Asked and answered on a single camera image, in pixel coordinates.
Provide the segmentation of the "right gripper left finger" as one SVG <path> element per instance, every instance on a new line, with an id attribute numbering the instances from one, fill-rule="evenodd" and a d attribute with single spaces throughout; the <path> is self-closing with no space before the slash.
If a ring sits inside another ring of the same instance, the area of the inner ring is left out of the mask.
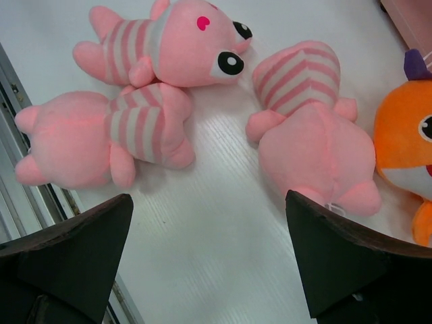
<path id="1" fill-rule="evenodd" d="M 120 194 L 1 245 L 2 323 L 101 323 L 134 203 Z"/>

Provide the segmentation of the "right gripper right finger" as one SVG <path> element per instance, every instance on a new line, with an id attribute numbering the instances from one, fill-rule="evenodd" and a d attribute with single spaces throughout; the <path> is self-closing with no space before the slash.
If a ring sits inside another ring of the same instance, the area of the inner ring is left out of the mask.
<path id="1" fill-rule="evenodd" d="M 430 323 L 431 249 L 333 213 L 296 191 L 286 218 L 318 323 Z"/>

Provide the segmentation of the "orange shark plush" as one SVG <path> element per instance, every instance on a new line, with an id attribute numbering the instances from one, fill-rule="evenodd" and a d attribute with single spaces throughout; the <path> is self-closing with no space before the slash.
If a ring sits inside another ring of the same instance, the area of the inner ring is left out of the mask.
<path id="1" fill-rule="evenodd" d="M 404 55 L 407 81 L 384 98 L 375 114 L 376 169 L 390 184 L 422 198 L 412 220 L 413 240 L 431 239 L 431 71 L 418 49 Z"/>

